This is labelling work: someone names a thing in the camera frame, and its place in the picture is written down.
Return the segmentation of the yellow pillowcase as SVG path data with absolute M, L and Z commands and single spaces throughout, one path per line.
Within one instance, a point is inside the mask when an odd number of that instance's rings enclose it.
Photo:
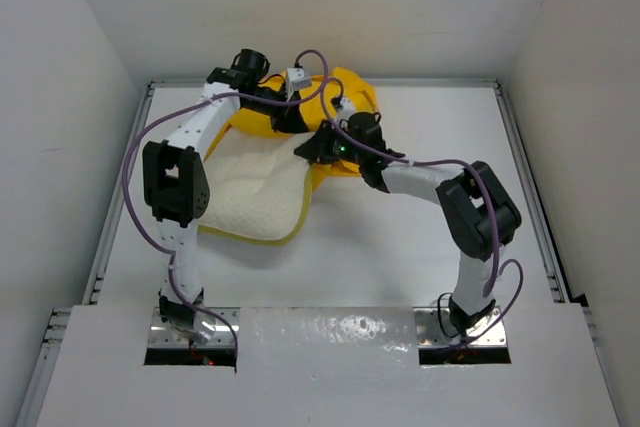
M 331 81 L 324 89 L 324 100 L 331 116 L 336 119 L 337 111 L 331 105 L 331 101 L 340 93 L 338 81 L 344 87 L 344 96 L 348 98 L 358 112 L 378 113 L 377 96 L 374 87 L 363 80 L 358 74 L 342 67 L 334 67 L 331 70 L 331 77 L 336 81 Z M 320 97 L 303 103 L 300 106 L 300 113 L 305 125 L 315 132 L 321 122 L 326 119 L 324 110 L 321 107 Z M 248 109 L 241 109 L 225 125 L 225 129 L 211 143 L 206 157 L 208 157 L 220 141 L 227 136 L 228 132 L 240 132 L 250 138 L 278 139 L 284 140 L 291 137 L 291 134 L 274 132 L 271 129 L 270 119 L 262 114 L 252 112 Z M 315 166 L 312 170 L 312 190 L 315 191 L 327 177 L 356 177 L 358 169 L 354 163 L 346 161 L 336 161 L 331 165 Z

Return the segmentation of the cream quilted pillow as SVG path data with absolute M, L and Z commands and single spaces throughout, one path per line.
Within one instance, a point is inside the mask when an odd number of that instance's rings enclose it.
M 313 180 L 311 164 L 294 150 L 311 137 L 228 130 L 204 163 L 211 198 L 199 232 L 260 245 L 293 239 L 305 223 Z

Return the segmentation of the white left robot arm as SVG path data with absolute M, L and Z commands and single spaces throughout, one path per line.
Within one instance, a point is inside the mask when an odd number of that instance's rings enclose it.
M 159 309 L 164 322 L 196 344 L 210 342 L 223 324 L 202 306 L 204 287 L 197 266 L 199 219 L 211 199 L 204 158 L 228 121 L 246 107 L 272 119 L 292 117 L 295 109 L 281 107 L 300 98 L 311 86 L 309 75 L 296 62 L 286 70 L 279 88 L 263 86 L 267 58 L 243 49 L 229 68 L 215 68 L 203 86 L 201 106 L 160 142 L 149 141 L 142 152 L 143 193 L 157 221 L 161 246 L 169 251 L 166 286 Z

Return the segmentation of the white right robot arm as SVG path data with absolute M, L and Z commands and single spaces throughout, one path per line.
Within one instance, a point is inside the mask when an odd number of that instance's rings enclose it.
M 369 187 L 441 208 L 460 251 L 449 317 L 457 333 L 465 335 L 495 305 L 493 287 L 501 250 L 521 226 L 521 213 L 487 163 L 456 159 L 412 163 L 387 147 L 380 122 L 379 114 L 367 112 L 338 122 L 324 120 L 294 154 L 311 164 L 353 163 Z

